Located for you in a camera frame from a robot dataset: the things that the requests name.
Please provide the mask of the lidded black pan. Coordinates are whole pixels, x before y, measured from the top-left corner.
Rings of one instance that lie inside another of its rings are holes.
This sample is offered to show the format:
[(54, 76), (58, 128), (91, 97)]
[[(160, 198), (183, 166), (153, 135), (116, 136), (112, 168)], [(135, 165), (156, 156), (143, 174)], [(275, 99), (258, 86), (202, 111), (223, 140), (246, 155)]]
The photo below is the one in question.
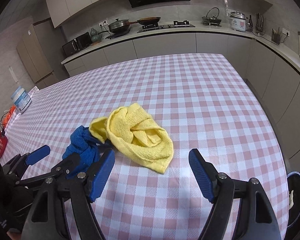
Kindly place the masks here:
[(137, 21), (130, 22), (128, 19), (121, 20), (117, 18), (115, 22), (108, 25), (108, 28), (112, 34), (118, 34), (127, 31), (130, 28), (130, 25), (136, 23)]

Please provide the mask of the white blue canister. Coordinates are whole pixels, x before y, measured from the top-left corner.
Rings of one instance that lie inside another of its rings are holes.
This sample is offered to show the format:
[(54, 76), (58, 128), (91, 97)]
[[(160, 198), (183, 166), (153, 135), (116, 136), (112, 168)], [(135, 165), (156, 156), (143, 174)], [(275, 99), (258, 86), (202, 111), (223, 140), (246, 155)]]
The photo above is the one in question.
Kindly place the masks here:
[(32, 101), (27, 91), (21, 86), (12, 94), (11, 100), (19, 113), (24, 113)]

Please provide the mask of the white rice cooker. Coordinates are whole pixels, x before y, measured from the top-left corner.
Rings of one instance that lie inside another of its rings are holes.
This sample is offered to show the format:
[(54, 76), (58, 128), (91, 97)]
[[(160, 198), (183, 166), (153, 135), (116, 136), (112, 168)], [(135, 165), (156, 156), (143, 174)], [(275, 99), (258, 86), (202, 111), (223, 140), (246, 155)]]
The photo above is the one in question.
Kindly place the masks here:
[(230, 12), (230, 27), (233, 30), (245, 32), (246, 31), (245, 14), (237, 11)]

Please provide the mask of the beige refrigerator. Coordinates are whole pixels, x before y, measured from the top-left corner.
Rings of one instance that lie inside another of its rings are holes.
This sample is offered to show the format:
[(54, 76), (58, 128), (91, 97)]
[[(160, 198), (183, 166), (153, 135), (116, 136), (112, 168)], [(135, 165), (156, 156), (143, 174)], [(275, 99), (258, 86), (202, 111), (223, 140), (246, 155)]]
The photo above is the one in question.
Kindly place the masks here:
[(17, 44), (17, 52), (34, 84), (43, 89), (69, 78), (61, 62), (66, 58), (61, 28), (50, 18), (30, 25)]

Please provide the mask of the dark glass bottle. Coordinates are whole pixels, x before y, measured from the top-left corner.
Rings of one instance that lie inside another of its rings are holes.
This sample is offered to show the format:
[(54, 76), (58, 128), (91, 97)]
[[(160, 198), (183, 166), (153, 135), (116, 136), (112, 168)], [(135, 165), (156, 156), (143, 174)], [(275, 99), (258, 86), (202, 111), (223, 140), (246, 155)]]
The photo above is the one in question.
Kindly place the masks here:
[(247, 31), (253, 32), (253, 21), (251, 15), (249, 15), (249, 18), (247, 18)]

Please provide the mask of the yellow cloth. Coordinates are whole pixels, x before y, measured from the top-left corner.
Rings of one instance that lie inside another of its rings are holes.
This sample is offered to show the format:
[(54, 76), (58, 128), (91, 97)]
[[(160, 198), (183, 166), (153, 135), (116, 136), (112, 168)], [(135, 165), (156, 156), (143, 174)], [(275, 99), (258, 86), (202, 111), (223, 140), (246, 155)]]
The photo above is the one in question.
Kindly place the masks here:
[(165, 173), (173, 155), (173, 142), (138, 103), (113, 110), (108, 117), (94, 119), (91, 135), (110, 142), (135, 163), (160, 174)]

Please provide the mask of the black gas stove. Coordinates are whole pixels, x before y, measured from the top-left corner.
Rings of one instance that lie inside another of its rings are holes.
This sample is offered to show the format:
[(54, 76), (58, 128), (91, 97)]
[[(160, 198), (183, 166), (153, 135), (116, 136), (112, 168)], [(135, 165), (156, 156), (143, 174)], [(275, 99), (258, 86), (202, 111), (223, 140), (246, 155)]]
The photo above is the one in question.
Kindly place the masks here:
[(194, 25), (192, 25), (189, 21), (173, 21), (172, 24), (163, 24), (159, 25), (156, 24), (150, 24), (150, 25), (143, 25), (142, 29), (138, 31), (138, 33), (146, 32), (146, 31), (152, 31), (152, 30), (161, 30), (161, 29), (173, 29), (173, 28), (192, 28)]

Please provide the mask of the knife block with utensils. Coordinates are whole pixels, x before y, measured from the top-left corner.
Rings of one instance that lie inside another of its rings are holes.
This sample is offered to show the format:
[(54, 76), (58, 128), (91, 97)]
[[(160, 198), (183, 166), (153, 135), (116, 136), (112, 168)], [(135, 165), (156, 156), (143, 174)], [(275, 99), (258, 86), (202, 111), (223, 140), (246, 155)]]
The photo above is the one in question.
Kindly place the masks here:
[(258, 35), (264, 35), (264, 18), (260, 13), (256, 13), (256, 26), (255, 31)]

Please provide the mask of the green ceramic vase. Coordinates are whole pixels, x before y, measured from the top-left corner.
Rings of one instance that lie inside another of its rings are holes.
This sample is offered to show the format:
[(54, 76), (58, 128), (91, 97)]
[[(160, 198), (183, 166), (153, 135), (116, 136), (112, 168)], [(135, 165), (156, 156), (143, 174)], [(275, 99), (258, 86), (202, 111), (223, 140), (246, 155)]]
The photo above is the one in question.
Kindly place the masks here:
[(92, 43), (100, 42), (102, 40), (102, 33), (98, 32), (96, 29), (90, 29), (90, 37)]

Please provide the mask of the utensil holder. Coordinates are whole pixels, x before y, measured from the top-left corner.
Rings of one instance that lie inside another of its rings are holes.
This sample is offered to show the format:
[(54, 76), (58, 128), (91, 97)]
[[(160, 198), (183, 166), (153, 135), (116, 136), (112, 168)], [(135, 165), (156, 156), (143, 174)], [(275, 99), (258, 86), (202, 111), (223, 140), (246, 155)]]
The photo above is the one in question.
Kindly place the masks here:
[(275, 44), (281, 43), (281, 36), (282, 36), (282, 31), (280, 30), (280, 28), (271, 30), (271, 41), (274, 42)]

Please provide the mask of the kettle on small burner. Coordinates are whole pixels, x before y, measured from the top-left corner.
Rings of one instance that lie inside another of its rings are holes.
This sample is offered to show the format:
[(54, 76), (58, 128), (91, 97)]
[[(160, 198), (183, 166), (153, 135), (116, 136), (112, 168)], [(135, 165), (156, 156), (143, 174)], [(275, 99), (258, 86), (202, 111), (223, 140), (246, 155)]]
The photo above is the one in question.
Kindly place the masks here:
[[(210, 12), (216, 10), (216, 15), (211, 15)], [(221, 26), (221, 19), (219, 18), (220, 10), (218, 7), (211, 8), (205, 16), (202, 17), (203, 25), (208, 26), (214, 26), (214, 27), (220, 27)]]

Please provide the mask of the black microwave oven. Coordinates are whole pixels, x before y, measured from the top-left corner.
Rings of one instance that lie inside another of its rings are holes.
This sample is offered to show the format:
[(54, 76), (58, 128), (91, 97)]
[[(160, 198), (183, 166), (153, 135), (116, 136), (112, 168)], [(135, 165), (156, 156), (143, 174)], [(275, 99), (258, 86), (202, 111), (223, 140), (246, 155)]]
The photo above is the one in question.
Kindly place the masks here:
[(88, 32), (74, 38), (62, 46), (67, 57), (74, 55), (92, 44), (90, 34)]

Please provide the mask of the blue cloth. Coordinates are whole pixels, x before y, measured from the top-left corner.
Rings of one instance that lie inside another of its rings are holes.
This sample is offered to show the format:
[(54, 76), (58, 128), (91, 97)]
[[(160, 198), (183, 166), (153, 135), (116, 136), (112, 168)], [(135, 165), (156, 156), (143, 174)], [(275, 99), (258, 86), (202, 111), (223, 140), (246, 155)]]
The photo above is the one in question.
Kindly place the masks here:
[(79, 126), (70, 135), (70, 145), (63, 153), (62, 159), (66, 159), (73, 153), (78, 153), (80, 162), (66, 177), (71, 179), (79, 172), (86, 172), (92, 163), (99, 161), (101, 152), (111, 147), (112, 143), (109, 139), (102, 142), (91, 135), (88, 127)]

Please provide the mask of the orange plastic bag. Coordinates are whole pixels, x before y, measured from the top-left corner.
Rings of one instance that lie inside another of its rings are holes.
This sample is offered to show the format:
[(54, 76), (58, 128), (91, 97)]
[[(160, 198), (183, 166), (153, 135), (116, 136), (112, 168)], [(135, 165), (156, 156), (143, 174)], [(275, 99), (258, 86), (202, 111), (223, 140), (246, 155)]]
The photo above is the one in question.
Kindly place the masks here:
[(15, 111), (15, 105), (12, 105), (12, 107), (2, 116), (1, 125), (3, 128), (5, 128), (6, 125), (8, 124), (14, 111)]

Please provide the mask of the pink checkered tablecloth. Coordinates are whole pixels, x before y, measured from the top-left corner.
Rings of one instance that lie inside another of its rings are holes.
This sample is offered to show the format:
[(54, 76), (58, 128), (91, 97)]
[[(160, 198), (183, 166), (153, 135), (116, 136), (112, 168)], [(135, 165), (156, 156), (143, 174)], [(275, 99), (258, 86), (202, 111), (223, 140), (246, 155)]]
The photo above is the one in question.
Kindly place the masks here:
[(115, 145), (115, 165), (92, 204), (107, 239), (197, 239), (211, 204), (189, 166), (189, 151), (231, 178), (255, 177), (271, 202), (281, 237), (288, 222), (286, 169), (259, 101), (219, 54), (148, 57), (78, 74), (30, 91), (7, 125), (1, 158), (48, 145), (25, 177), (61, 161), (70, 136), (91, 127)]

